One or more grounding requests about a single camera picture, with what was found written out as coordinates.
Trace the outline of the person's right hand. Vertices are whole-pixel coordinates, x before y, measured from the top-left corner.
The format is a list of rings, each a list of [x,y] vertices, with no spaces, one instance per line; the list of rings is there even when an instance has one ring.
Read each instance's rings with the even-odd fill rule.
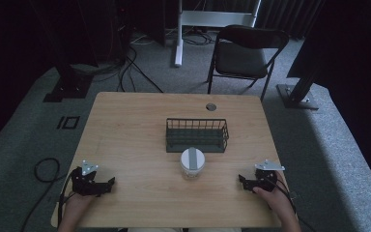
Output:
[[[268,203],[281,221],[296,218],[295,211],[286,195],[286,188],[282,183],[283,179],[279,172],[276,173],[276,177],[277,186],[272,191],[266,191],[259,187],[255,187],[253,191]]]

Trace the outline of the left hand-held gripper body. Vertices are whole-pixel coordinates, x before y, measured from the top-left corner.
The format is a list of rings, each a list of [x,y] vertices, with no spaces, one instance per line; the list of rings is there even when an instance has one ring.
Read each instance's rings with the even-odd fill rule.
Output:
[[[100,185],[95,182],[98,169],[96,164],[84,159],[82,164],[71,172],[72,190],[82,196],[100,196]]]

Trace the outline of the black slanted stand with base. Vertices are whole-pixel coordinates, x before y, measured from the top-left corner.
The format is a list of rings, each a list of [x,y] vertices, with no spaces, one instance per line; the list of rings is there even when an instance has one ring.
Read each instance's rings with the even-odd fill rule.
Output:
[[[318,110],[319,106],[315,102],[310,88],[315,82],[321,67],[300,67],[293,65],[288,72],[289,77],[298,77],[300,80],[296,85],[277,84],[279,96],[286,108]]]

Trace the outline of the black stand with base plate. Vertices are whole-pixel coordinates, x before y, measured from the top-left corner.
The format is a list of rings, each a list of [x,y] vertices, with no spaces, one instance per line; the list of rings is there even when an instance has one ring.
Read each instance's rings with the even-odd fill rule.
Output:
[[[40,0],[28,0],[28,2],[43,30],[43,46],[46,54],[59,74],[59,79],[53,90],[45,95],[43,101],[61,102],[63,99],[85,99],[94,77],[75,72],[75,69],[69,64],[67,54],[59,42]]]

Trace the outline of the black folding chair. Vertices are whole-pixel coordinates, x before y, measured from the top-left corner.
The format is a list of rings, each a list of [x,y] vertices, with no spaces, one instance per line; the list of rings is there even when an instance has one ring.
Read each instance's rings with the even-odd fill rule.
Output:
[[[260,96],[264,98],[273,72],[275,59],[289,42],[281,30],[228,25],[216,36],[214,52],[206,82],[207,93],[212,91],[214,77],[251,80],[251,88],[258,79],[265,78]]]

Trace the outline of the clear jar with white lid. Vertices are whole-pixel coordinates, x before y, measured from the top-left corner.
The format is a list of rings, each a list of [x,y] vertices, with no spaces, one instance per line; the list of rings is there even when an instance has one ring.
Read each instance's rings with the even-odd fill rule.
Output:
[[[205,167],[206,157],[199,149],[190,147],[182,152],[180,165],[187,178],[196,178]]]

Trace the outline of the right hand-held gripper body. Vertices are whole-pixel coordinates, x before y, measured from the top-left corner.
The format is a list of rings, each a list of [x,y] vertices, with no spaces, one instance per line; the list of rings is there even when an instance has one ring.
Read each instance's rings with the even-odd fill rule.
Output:
[[[255,177],[257,186],[268,192],[273,191],[278,180],[276,172],[284,171],[285,167],[269,159],[255,163]]]

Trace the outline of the white desk frame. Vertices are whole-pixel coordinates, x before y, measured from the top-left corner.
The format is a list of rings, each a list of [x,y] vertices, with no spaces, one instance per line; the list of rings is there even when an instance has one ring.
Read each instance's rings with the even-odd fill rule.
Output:
[[[254,0],[251,13],[225,13],[225,12],[205,12],[205,11],[186,11],[183,9],[183,0],[178,0],[178,35],[174,65],[178,68],[183,63],[183,27],[184,26],[203,26],[203,27],[225,27],[238,24],[254,27],[260,10],[262,0]]]

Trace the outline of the person's left hand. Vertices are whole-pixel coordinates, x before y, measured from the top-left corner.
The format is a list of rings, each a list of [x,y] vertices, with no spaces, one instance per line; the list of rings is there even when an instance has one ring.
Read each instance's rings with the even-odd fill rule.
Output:
[[[77,224],[94,199],[94,195],[81,195],[72,191],[67,197],[62,224]]]

